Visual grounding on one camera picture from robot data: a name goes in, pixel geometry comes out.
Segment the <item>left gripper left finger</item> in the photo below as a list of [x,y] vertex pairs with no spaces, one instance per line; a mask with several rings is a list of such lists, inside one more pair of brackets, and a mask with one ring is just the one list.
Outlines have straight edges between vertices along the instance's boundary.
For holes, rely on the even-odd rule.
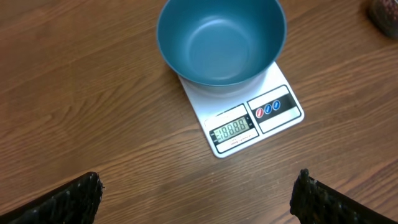
[[8,224],[92,224],[102,200],[103,183],[87,172],[45,195],[1,215]]

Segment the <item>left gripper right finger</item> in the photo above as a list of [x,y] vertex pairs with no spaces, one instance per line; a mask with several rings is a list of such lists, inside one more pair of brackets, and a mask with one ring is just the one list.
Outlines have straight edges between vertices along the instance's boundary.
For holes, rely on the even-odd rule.
[[301,224],[397,224],[329,186],[302,169],[294,183],[290,213]]

